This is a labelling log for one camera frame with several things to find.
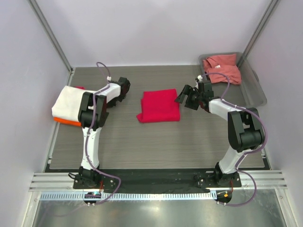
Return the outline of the red t-shirt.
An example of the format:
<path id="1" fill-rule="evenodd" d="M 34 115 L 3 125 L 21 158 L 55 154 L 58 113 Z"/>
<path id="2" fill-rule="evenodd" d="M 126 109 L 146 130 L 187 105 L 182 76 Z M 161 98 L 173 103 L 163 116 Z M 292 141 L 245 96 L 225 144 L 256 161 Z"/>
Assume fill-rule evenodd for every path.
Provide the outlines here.
<path id="1" fill-rule="evenodd" d="M 165 89 L 144 91 L 141 113 L 136 118 L 140 123 L 180 121 L 179 103 L 175 102 L 177 90 Z"/>

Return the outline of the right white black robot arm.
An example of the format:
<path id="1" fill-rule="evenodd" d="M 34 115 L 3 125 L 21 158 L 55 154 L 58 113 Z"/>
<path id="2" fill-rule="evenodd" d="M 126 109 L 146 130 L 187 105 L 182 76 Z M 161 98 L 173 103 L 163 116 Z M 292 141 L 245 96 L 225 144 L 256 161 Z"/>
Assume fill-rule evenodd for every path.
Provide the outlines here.
<path id="1" fill-rule="evenodd" d="M 239 181 L 239 165 L 244 158 L 257 151 L 266 141 L 266 133 L 256 108 L 244 108 L 214 96 L 210 82 L 197 82 L 195 87 L 185 85 L 175 99 L 186 108 L 217 115 L 227 121 L 229 148 L 223 159 L 214 168 L 214 173 L 205 178 L 210 185 L 230 187 Z"/>

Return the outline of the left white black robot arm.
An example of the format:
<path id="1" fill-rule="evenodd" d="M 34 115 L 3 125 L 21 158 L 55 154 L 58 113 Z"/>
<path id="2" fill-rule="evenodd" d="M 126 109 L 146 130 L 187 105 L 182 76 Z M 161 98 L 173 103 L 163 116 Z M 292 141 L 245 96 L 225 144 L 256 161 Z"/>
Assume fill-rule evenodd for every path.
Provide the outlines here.
<path id="1" fill-rule="evenodd" d="M 98 146 L 101 130 L 109 115 L 107 109 L 125 99 L 130 85 L 127 78 L 120 77 L 118 81 L 108 81 L 98 91 L 85 92 L 82 95 L 78 120 L 83 132 L 83 158 L 74 180 L 75 185 L 82 184 L 91 189 L 100 185 Z"/>

